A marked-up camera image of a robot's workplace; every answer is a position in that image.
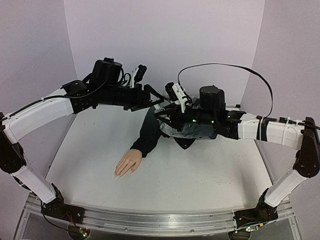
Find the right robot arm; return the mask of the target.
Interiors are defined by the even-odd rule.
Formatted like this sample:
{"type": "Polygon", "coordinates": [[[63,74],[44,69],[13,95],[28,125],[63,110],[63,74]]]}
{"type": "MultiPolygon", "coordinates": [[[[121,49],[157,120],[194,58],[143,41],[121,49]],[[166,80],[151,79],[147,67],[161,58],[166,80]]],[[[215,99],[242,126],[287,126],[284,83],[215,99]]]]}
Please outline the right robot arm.
{"type": "Polygon", "coordinates": [[[185,124],[210,126],[225,138],[274,143],[297,151],[292,168],[266,190],[256,209],[275,209],[299,184],[320,172],[320,140],[313,118],[291,120],[227,110],[224,91],[214,85],[200,88],[199,106],[192,105],[177,83],[168,83],[166,91],[168,98],[155,105],[155,115],[177,131],[185,124]]]}

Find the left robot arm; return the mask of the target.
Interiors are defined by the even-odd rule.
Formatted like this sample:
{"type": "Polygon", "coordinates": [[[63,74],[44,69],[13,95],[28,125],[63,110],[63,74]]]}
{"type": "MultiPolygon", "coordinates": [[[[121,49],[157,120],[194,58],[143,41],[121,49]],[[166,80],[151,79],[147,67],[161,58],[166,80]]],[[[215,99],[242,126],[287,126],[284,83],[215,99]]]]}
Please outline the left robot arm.
{"type": "Polygon", "coordinates": [[[98,59],[83,80],[64,84],[48,96],[36,100],[13,113],[0,115],[0,169],[16,178],[31,192],[48,204],[56,218],[68,213],[59,190],[38,174],[25,159],[19,141],[33,131],[57,119],[76,115],[98,105],[120,106],[132,112],[146,109],[164,101],[150,85],[140,81],[147,68],[139,65],[129,83],[121,63],[112,58],[98,59]]]}

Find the black grey jacket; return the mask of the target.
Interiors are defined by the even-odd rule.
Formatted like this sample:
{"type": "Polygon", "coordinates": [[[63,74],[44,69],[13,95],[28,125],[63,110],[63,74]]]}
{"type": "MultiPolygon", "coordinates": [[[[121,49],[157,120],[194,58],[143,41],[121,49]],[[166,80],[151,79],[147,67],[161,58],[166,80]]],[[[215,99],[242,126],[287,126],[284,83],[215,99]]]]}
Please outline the black grey jacket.
{"type": "Polygon", "coordinates": [[[148,109],[139,132],[139,138],[127,152],[130,160],[141,161],[157,146],[160,137],[174,138],[175,142],[184,150],[188,149],[196,139],[216,139],[218,133],[209,125],[184,124],[182,131],[178,131],[167,123],[158,120],[155,113],[163,110],[168,104],[165,101],[160,104],[161,108],[152,106],[148,109]]]}

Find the mannequin hand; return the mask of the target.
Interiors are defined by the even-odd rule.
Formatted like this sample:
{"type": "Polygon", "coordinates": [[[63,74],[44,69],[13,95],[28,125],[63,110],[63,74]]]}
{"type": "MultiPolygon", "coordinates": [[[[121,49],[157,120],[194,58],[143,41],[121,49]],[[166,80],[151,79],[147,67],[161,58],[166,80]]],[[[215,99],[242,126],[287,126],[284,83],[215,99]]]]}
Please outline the mannequin hand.
{"type": "Polygon", "coordinates": [[[116,178],[120,178],[124,176],[126,173],[133,173],[138,169],[142,162],[142,152],[137,149],[130,149],[127,153],[125,153],[117,164],[114,176],[116,178]]]}

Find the aluminium front rail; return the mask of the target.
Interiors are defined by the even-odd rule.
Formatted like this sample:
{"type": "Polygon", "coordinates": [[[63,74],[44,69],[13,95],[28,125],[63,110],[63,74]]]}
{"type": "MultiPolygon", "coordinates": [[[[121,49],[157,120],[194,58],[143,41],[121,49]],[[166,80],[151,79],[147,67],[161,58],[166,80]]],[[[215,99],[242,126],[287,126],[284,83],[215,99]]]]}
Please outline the aluminium front rail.
{"type": "MultiPolygon", "coordinates": [[[[296,216],[289,199],[277,207],[278,219],[265,224],[236,230],[234,210],[151,213],[116,211],[114,209],[84,208],[84,217],[79,227],[90,230],[87,240],[95,234],[110,233],[129,236],[156,238],[182,238],[195,236],[219,236],[239,240],[299,240],[296,216]]],[[[47,216],[52,223],[66,228],[68,222],[47,216]]],[[[16,240],[61,240],[71,239],[65,230],[49,224],[41,213],[40,200],[30,194],[22,210],[16,240]]]]}

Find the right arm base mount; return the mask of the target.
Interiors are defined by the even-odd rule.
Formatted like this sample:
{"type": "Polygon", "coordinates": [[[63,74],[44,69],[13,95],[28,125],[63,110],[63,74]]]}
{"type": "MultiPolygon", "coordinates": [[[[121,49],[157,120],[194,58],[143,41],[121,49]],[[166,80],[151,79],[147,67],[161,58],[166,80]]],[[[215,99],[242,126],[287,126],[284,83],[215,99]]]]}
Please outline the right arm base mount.
{"type": "Polygon", "coordinates": [[[260,196],[256,207],[237,210],[234,213],[236,230],[242,230],[251,226],[259,226],[278,219],[277,207],[265,203],[266,191],[260,196]]]}

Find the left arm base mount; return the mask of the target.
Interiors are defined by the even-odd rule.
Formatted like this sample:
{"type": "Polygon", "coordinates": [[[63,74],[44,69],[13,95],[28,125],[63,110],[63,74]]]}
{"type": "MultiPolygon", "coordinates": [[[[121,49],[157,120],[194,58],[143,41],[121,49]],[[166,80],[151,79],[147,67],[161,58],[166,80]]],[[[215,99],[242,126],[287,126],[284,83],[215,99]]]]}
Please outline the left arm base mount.
{"type": "Polygon", "coordinates": [[[49,203],[40,202],[41,214],[43,218],[52,226],[64,230],[73,240],[85,240],[89,234],[90,230],[84,227],[78,226],[84,219],[85,209],[80,206],[66,204],[64,198],[58,190],[58,188],[52,183],[55,199],[49,203]],[[63,220],[68,222],[67,227],[62,227],[49,221],[47,217],[52,217],[58,220],[63,220]]]}

